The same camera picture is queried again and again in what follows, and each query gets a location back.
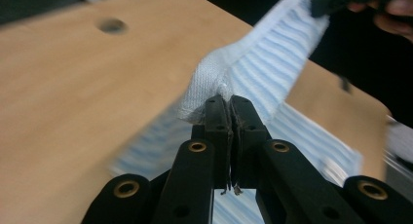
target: human hand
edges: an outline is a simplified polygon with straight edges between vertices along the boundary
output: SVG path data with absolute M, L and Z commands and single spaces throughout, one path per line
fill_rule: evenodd
M 352 12 L 360 12 L 368 6 L 377 8 L 377 2 L 369 4 L 351 3 L 348 8 Z M 386 12 L 398 17 L 413 17 L 413 0 L 392 0 L 386 7 Z M 407 38 L 413 43 L 413 24 L 392 19 L 389 15 L 378 14 L 374 23 L 384 31 Z

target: wooden table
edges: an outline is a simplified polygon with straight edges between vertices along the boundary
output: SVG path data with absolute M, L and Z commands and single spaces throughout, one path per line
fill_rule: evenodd
M 112 19 L 123 31 L 99 29 Z M 0 28 L 0 223 L 80 223 L 114 155 L 185 91 L 203 56 L 250 29 L 205 0 L 103 0 Z M 377 127 L 357 141 L 353 109 L 337 128 L 294 93 L 293 106 L 349 145 L 383 148 L 378 101 L 348 96 L 374 109 L 362 127 Z

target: dark background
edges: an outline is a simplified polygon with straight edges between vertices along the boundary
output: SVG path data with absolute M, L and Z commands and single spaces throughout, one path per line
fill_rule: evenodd
M 0 0 L 0 25 L 30 18 L 83 0 Z M 208 0 L 250 25 L 279 0 Z M 378 29 L 375 12 L 333 14 L 310 60 L 346 77 L 383 102 L 401 123 L 413 128 L 413 45 Z

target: finger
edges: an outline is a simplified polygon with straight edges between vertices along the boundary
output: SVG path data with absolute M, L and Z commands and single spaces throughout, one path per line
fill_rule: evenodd
M 366 9 L 366 8 L 367 8 L 367 5 L 362 4 L 362 3 L 354 3 L 354 2 L 352 2 L 352 3 L 349 3 L 349 5 L 347 6 L 347 8 L 348 8 L 350 11 L 352 11 L 352 12 L 358 13 L 358 12 L 361 12 L 361 11 L 363 11 L 364 9 Z
M 390 19 L 385 15 L 377 15 L 374 18 L 374 23 L 384 31 L 401 35 L 410 41 L 413 39 L 413 28 L 407 23 Z
M 413 17 L 413 0 L 392 0 L 386 10 L 395 16 Z

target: blue striped cloth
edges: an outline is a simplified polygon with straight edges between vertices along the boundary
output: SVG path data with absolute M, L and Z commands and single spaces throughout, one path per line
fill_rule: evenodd
M 200 62 L 182 99 L 136 136 L 110 165 L 112 174 L 151 180 L 169 169 L 180 144 L 190 138 L 191 124 L 202 122 L 204 102 L 217 94 L 251 100 L 271 136 L 296 145 L 326 179 L 342 185 L 358 174 L 357 151 L 284 103 L 327 26 L 327 17 L 310 16 L 310 0 L 281 0 L 243 39 Z M 215 192 L 213 223 L 263 223 L 254 190 L 240 196 L 220 192 Z

